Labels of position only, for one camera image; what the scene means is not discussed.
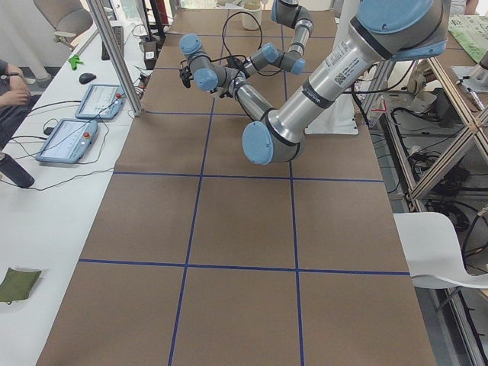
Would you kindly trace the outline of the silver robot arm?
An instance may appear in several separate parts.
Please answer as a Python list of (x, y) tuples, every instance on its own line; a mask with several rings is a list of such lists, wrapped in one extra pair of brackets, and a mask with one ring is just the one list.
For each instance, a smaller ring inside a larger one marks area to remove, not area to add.
[(267, 43), (238, 66), (219, 66), (211, 62), (198, 35), (186, 34), (179, 41), (187, 61), (181, 79), (185, 86), (194, 83), (204, 92), (219, 91), (239, 102), (253, 119), (242, 135), (249, 161), (289, 162), (303, 149), (305, 129), (375, 62), (443, 53), (450, 7), (449, 1), (361, 1), (344, 40), (280, 108), (272, 107), (248, 79), (269, 65), (295, 75), (303, 71), (313, 19), (297, 1), (275, 1), (271, 9), (274, 22), (294, 30), (288, 51)]
[(271, 7), (273, 22), (294, 30), (294, 37), (288, 50), (279, 50), (273, 43), (260, 46), (251, 56), (239, 58), (228, 51), (227, 67), (240, 70), (250, 77), (267, 66), (299, 75), (305, 68), (303, 55), (313, 32), (313, 18), (307, 8), (298, 1), (277, 0)]

